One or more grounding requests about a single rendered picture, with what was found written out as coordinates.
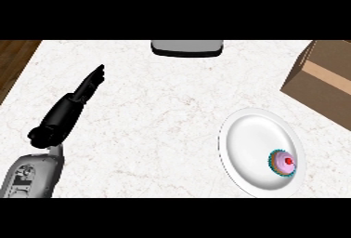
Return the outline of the grey and black appliance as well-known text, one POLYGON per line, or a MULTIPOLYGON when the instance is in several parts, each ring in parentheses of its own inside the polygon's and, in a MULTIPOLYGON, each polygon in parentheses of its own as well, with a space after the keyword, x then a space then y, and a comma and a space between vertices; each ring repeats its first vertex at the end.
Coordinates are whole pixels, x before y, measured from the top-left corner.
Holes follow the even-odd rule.
POLYGON ((180 58, 217 57, 223 53, 223 40, 152 40, 151 49, 160 56, 180 58))

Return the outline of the brown cardboard box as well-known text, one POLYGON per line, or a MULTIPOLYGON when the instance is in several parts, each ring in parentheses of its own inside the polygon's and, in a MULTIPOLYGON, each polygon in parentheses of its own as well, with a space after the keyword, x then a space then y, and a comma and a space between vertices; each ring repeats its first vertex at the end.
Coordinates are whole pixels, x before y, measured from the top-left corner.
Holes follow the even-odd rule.
POLYGON ((282 92, 351 131, 351 40, 313 40, 282 92))

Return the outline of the white oval plate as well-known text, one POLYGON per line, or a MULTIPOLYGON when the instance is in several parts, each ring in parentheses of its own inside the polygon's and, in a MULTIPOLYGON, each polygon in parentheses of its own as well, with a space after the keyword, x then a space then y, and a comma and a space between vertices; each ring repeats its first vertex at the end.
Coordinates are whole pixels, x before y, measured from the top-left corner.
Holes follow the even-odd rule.
POLYGON ((238 110, 225 120, 219 136, 225 171, 241 189, 256 197, 288 197, 303 185, 303 144, 285 120, 263 109, 238 110), (279 176, 269 167, 270 153, 282 149, 297 163, 295 175, 279 176))

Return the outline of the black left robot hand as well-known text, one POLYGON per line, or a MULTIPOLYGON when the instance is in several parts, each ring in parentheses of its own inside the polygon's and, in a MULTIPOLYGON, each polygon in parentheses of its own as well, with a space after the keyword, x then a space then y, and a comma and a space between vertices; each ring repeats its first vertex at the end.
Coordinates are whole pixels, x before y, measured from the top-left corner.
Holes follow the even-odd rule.
POLYGON ((105 65, 101 65, 89 74, 73 93, 58 100, 49 113, 29 134, 30 144, 39 149, 58 146, 68 137, 76 126, 85 106, 105 81, 105 65))

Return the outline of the pink frosted cupcake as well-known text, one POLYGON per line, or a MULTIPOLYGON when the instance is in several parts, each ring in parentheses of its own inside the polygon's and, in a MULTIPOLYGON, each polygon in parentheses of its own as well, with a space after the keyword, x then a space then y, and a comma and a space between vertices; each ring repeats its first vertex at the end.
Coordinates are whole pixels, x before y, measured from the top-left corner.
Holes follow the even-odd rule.
POLYGON ((290 178, 295 175, 297 163, 294 156, 282 149, 275 150, 269 155, 269 167, 282 177, 290 178))

